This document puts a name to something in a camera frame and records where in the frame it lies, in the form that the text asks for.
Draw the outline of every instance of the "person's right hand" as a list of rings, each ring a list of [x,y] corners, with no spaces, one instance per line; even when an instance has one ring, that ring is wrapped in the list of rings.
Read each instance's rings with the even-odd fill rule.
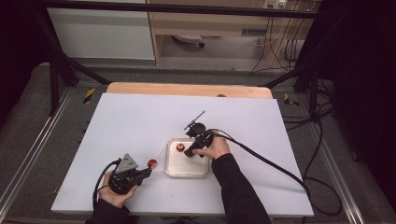
[[[227,141],[224,138],[214,136],[212,145],[210,145],[209,148],[196,148],[192,151],[192,153],[194,153],[195,155],[204,155],[215,160],[224,154],[231,153],[231,150],[227,144]]]

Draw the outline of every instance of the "hand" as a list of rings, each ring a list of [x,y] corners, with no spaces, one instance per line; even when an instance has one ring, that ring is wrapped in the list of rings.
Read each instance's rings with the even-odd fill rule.
[[[134,192],[137,189],[137,185],[135,185],[127,194],[117,194],[108,186],[108,181],[110,180],[112,171],[105,173],[105,179],[103,181],[103,186],[106,186],[99,190],[99,198],[113,204],[118,208],[122,208],[125,202],[134,197]]]
[[[212,145],[210,145],[209,148],[207,149],[194,149],[192,153],[196,155],[204,155],[207,156],[211,159],[217,159],[218,157],[231,153],[230,147],[227,144],[227,141],[218,136],[213,137],[213,142]]]

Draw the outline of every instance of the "person's left hand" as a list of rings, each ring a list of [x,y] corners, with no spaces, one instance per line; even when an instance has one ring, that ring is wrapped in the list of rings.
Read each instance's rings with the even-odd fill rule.
[[[134,197],[134,192],[137,189],[137,185],[135,185],[127,194],[118,194],[111,190],[111,188],[108,186],[108,181],[110,180],[112,171],[109,171],[105,173],[105,179],[103,181],[103,186],[106,186],[102,189],[99,190],[99,198],[113,204],[114,206],[118,208],[122,208],[125,204],[125,202]]]

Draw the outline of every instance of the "yellow and black tape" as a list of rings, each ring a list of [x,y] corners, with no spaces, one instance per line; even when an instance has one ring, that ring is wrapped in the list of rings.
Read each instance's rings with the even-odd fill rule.
[[[289,95],[285,93],[285,104],[286,105],[294,105],[294,106],[300,106],[298,102],[293,102],[289,99]]]
[[[82,102],[83,104],[88,104],[93,96],[93,93],[95,92],[95,88],[90,88],[87,91],[87,94],[85,95],[84,101]]]

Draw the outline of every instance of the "black sleeve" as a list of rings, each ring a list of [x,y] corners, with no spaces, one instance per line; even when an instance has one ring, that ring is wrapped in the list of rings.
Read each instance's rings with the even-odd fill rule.
[[[233,154],[212,161],[212,170],[221,185],[221,198],[228,224],[271,224],[254,188],[242,174]]]
[[[129,210],[124,206],[118,208],[111,203],[99,199],[93,209],[92,217],[85,224],[122,224],[129,215]]]

